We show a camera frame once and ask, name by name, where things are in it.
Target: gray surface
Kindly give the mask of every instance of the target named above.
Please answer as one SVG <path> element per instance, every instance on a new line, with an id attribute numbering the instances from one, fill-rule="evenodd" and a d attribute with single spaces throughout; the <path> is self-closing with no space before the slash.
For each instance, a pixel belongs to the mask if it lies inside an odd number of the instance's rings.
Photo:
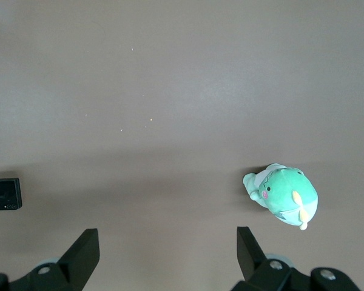
<path id="1" fill-rule="evenodd" d="M 242 177 L 301 168 L 309 229 Z M 229 290 L 236 226 L 364 290 L 364 1 L 0 1 L 0 272 L 99 228 L 85 290 Z"/>

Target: stuffed animal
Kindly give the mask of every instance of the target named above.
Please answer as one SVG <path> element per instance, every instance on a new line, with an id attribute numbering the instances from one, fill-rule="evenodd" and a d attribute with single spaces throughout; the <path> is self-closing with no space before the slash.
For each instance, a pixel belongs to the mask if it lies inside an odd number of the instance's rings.
<path id="1" fill-rule="evenodd" d="M 301 230 L 317 211 L 317 192 L 299 169 L 271 164 L 258 174 L 247 174 L 243 183 L 252 200 Z"/>

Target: screw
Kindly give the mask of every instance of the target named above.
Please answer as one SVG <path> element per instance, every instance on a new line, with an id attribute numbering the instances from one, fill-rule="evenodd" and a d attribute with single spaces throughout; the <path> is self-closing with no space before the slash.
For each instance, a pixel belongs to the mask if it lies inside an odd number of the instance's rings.
<path id="1" fill-rule="evenodd" d="M 269 263 L 269 265 L 271 266 L 271 268 L 273 268 L 275 270 L 281 270 L 281 269 L 283 269 L 283 266 L 278 261 L 271 261 Z"/>
<path id="2" fill-rule="evenodd" d="M 325 279 L 328 279 L 328 280 L 335 280 L 335 276 L 334 274 L 329 271 L 329 270 L 326 270 L 326 269 L 323 269 L 320 271 L 320 274 L 322 277 L 324 277 Z"/>
<path id="3" fill-rule="evenodd" d="M 43 275 L 50 272 L 50 267 L 43 267 L 38 271 L 39 275 Z"/>

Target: plush toy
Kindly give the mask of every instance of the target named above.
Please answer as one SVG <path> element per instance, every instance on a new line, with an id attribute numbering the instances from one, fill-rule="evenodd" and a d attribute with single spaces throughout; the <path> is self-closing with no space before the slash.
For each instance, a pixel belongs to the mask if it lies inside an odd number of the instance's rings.
<path id="1" fill-rule="evenodd" d="M 299 169 L 271 164 L 258 174 L 247 174 L 243 183 L 252 200 L 301 230 L 317 211 L 317 192 Z"/>

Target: black device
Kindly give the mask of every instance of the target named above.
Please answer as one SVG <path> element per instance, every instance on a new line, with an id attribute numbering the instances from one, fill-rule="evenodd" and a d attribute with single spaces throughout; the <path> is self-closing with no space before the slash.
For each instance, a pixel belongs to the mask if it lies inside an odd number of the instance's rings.
<path id="1" fill-rule="evenodd" d="M 22 207 L 20 180 L 0 179 L 0 210 L 16 210 Z"/>

